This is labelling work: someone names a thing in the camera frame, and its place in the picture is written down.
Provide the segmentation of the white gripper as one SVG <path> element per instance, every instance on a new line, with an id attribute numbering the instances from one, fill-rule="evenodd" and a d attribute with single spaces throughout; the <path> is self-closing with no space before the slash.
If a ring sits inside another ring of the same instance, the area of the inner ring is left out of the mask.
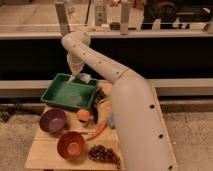
<path id="1" fill-rule="evenodd" d="M 68 54 L 67 63 L 73 75 L 78 75 L 84 67 L 84 62 L 77 56 Z"/>

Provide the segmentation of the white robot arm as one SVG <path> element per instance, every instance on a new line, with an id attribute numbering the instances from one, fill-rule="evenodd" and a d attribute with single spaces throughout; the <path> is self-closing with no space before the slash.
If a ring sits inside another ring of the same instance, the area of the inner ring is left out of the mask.
<path id="1" fill-rule="evenodd" d="M 91 49 L 90 37 L 72 32 L 62 38 L 69 65 L 82 63 L 112 84 L 110 95 L 119 146 L 127 171 L 178 171 L 156 91 L 129 67 Z"/>

